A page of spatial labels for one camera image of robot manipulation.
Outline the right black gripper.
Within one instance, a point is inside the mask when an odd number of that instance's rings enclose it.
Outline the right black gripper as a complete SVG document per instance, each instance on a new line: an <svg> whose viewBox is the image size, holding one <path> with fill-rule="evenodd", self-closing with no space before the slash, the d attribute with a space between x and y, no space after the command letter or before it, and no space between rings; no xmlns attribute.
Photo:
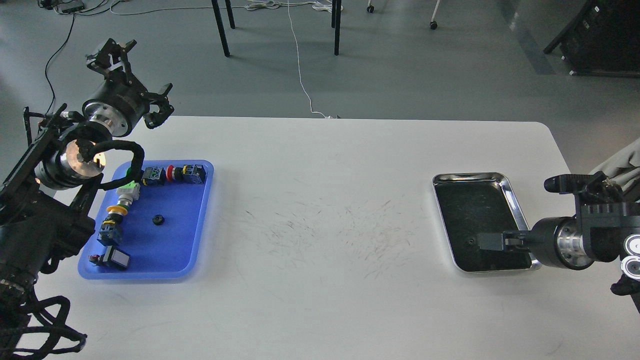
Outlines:
<svg viewBox="0 0 640 360"><path fill-rule="evenodd" d="M573 217L543 218L530 231L478 233L477 243L486 251L530 252L547 267L571 271L583 271L595 262L586 253Z"/></svg>

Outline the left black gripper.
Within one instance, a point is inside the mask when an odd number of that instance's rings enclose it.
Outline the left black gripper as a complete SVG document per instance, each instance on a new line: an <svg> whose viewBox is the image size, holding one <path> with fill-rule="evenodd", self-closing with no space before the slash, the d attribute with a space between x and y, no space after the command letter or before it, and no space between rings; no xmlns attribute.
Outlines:
<svg viewBox="0 0 640 360"><path fill-rule="evenodd" d="M174 112L169 102L173 84L165 84L160 93L141 92L134 82L129 52L137 45L135 39L121 45L109 38L94 53L86 56L86 66L103 77L104 82L82 105L83 116L109 130L115 138L128 136L141 119L148 129L160 127ZM150 106L157 111L149 111Z"/></svg>

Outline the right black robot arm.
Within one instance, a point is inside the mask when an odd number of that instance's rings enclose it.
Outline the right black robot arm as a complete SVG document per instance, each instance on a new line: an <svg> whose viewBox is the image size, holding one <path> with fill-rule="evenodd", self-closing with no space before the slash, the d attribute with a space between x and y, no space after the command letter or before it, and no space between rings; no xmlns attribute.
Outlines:
<svg viewBox="0 0 640 360"><path fill-rule="evenodd" d="M605 173L560 174L544 181L549 193L574 196L573 216L543 218L530 230L480 233L482 250L528 253L547 267L583 271L619 260L616 296L639 305L639 203Z"/></svg>

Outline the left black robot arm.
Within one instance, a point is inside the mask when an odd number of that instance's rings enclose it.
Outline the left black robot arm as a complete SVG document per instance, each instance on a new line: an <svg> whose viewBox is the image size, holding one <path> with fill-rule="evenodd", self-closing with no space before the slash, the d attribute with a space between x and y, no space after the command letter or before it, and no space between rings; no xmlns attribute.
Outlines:
<svg viewBox="0 0 640 360"><path fill-rule="evenodd" d="M149 91L128 59L134 39L108 39L87 56L103 76L81 112L62 104L49 113L23 110L28 148L1 185L1 358L41 360L78 353L87 335L66 324L70 300L39 300L40 274L78 255L95 232L89 216L98 191L137 182L145 152L128 136L143 120L148 129L173 114L166 84Z"/></svg>

